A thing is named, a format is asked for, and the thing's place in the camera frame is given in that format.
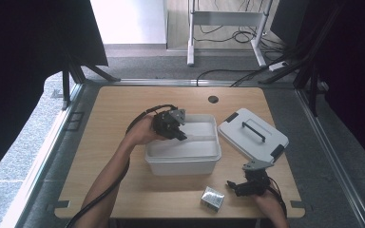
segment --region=black curtain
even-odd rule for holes
[[[327,102],[365,148],[365,1],[347,1],[317,62]]]
[[[88,0],[0,1],[0,161],[37,105],[46,78],[75,57],[107,66]]]

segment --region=round hole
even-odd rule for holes
[[[219,98],[217,96],[210,96],[208,98],[208,101],[212,104],[216,104],[219,101]]]

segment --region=black panel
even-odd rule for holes
[[[0,160],[68,56],[107,65],[88,0],[0,1]]]
[[[317,62],[326,100],[365,148],[365,2],[348,1]]]
[[[331,1],[280,0],[271,31],[286,45],[295,47],[317,27]]]

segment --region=container handle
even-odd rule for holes
[[[261,135],[256,129],[254,129],[253,127],[251,127],[246,122],[242,122],[242,127],[245,127],[245,126],[248,127],[250,130],[254,131],[254,133],[256,133],[258,136],[260,136],[262,138],[262,142],[265,143],[265,136]]]

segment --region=white plastic container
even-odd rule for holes
[[[218,127],[221,135],[252,159],[252,168],[273,166],[289,144],[288,138],[259,116],[241,108]]]
[[[221,158],[218,131],[212,115],[191,114],[185,116],[180,130],[187,137],[155,141],[146,146],[145,159],[154,175],[210,174]]]

